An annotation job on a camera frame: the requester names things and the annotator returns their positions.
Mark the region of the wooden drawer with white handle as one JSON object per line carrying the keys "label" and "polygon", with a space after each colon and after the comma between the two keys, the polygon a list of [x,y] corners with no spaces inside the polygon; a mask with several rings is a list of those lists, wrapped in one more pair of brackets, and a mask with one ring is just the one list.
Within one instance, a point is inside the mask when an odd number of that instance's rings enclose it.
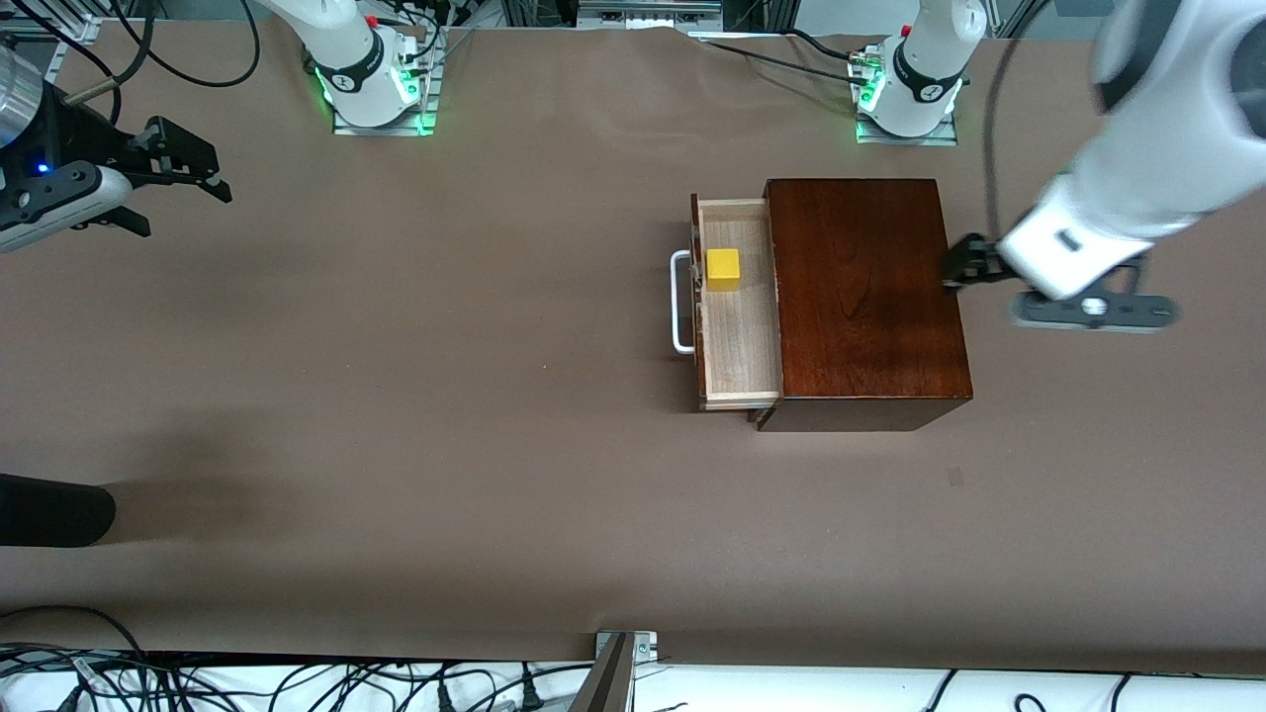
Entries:
{"label": "wooden drawer with white handle", "polygon": [[[710,291],[706,248],[742,253],[741,289]],[[763,410],[782,397],[768,201],[690,198],[687,248],[668,260],[670,340],[693,357],[700,410]]]}

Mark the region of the dark wooden drawer cabinet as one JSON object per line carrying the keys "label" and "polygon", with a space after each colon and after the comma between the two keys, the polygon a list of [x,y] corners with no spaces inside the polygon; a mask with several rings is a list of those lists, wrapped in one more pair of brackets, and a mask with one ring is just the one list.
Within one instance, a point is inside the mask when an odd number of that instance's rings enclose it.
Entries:
{"label": "dark wooden drawer cabinet", "polygon": [[762,432],[910,432],[972,402],[931,177],[768,180],[781,388]]}

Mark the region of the aluminium table frame rail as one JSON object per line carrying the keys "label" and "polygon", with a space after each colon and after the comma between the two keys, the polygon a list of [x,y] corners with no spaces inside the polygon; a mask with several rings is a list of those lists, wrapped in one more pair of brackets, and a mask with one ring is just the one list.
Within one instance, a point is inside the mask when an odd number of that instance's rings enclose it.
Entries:
{"label": "aluminium table frame rail", "polygon": [[46,68],[46,80],[54,84],[60,71],[65,68],[67,60],[75,57],[75,54],[80,60],[86,60],[90,67],[96,68],[101,73],[92,60],[87,58],[87,54],[84,53],[99,35],[99,19],[95,15],[82,14],[71,14],[63,18],[51,10],[46,10],[44,16],[49,27],[54,28],[54,32],[46,30],[46,34],[57,41],[54,53],[51,54],[48,67]]}

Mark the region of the brown paper table cover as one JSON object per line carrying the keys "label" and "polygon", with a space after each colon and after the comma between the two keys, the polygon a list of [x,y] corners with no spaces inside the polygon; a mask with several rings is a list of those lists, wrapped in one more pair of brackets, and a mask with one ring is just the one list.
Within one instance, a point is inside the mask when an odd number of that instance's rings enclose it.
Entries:
{"label": "brown paper table cover", "polygon": [[[482,30],[434,136],[330,136],[298,41],[124,118],[216,144],[229,204],[0,257],[0,473],[108,484],[84,549],[0,547],[0,611],[146,649],[1266,674],[1266,195],[1158,246],[1156,334],[961,294],[972,402],[910,433],[698,409],[668,338],[690,196],[933,179],[981,229],[974,58],[950,148],[858,144],[846,91],[675,30]],[[963,486],[946,467],[963,469]]]}

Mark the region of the aluminium post with bracket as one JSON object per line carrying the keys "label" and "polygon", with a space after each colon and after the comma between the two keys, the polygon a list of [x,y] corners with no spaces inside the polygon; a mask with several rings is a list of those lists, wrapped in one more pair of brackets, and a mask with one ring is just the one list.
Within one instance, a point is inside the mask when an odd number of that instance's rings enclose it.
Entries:
{"label": "aluminium post with bracket", "polygon": [[633,712],[636,675],[660,665],[660,635],[651,631],[601,630],[596,658],[567,712]]}

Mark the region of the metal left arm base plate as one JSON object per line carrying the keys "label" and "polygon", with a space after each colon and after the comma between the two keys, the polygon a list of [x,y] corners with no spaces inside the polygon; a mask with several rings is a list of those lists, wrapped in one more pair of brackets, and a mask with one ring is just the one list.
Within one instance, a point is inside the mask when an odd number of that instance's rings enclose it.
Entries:
{"label": "metal left arm base plate", "polygon": [[957,130],[955,130],[955,113],[941,117],[938,124],[931,133],[923,136],[898,136],[882,130],[874,117],[858,109],[856,117],[856,139],[858,144],[914,144],[914,147],[955,147],[958,144]]}

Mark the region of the black cylinder object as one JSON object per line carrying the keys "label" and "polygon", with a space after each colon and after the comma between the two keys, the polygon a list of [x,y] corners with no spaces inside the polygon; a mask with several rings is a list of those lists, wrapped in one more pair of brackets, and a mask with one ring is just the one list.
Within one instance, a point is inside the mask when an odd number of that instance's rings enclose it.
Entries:
{"label": "black cylinder object", "polygon": [[0,547],[89,547],[115,514],[101,486],[0,474]]}

